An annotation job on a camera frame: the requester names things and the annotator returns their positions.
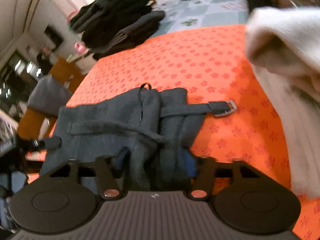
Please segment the dark grey garment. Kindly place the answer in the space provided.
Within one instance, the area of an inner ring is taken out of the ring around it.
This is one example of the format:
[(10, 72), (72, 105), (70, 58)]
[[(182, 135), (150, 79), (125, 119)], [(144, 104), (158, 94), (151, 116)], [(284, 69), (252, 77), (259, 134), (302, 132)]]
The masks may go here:
[(93, 105), (62, 107), (54, 129), (61, 146), (49, 150), (40, 173), (68, 160), (81, 163), (130, 152), (129, 189), (183, 190), (196, 175), (190, 147), (205, 117), (236, 111), (233, 101), (189, 104), (187, 91), (142, 85)]

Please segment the black folded clothes stack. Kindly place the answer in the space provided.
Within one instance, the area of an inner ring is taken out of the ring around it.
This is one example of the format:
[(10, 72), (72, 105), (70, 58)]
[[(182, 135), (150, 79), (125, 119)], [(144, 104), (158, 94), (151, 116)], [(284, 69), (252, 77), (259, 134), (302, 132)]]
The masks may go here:
[(166, 16), (153, 5), (155, 0), (95, 0), (83, 6), (68, 19), (71, 31), (81, 36), (74, 48), (99, 60), (143, 44)]

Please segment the left wooden chair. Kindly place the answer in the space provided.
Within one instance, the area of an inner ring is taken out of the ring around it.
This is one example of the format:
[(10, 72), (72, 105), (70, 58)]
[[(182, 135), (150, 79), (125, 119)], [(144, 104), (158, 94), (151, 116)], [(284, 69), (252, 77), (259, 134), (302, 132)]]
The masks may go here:
[(59, 109), (66, 105), (84, 78), (74, 63), (59, 57), (49, 74), (40, 78), (29, 96), (17, 134), (23, 139), (48, 137), (57, 121)]

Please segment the grey cloth on chair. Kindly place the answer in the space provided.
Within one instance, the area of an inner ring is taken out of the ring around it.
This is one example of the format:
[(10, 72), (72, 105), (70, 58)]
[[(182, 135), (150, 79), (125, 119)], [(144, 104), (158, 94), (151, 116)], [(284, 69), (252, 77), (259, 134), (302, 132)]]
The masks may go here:
[(52, 75), (46, 75), (39, 79), (27, 106), (47, 115), (58, 116), (60, 108), (66, 105), (71, 96), (72, 92)]

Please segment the orange floral table mat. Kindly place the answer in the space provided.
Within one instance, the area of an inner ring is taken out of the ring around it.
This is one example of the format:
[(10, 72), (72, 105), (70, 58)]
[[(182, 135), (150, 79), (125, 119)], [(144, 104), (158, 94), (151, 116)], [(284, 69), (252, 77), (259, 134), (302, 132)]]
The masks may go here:
[(236, 113), (207, 116), (191, 151), (230, 163), (240, 159), (292, 189), (280, 118), (244, 55), (243, 25), (169, 33), (100, 59), (68, 102), (99, 103), (148, 82), (159, 91), (184, 88), (189, 103), (234, 100)]

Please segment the cream white sweater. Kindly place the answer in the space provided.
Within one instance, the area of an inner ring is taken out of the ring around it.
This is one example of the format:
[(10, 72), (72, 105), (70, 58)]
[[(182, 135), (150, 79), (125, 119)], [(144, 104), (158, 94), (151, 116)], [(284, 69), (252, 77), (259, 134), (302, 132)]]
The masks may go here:
[(284, 130), (291, 187), (319, 197), (319, 9), (255, 9), (245, 53)]

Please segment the checkered floral tablecloth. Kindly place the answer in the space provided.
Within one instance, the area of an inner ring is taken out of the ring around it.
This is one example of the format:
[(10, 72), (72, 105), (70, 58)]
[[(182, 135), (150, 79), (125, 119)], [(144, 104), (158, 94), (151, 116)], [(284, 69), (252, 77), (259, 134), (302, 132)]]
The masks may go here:
[(245, 24), (246, 0), (190, 0), (166, 9), (166, 17), (153, 37), (175, 31), (218, 25)]

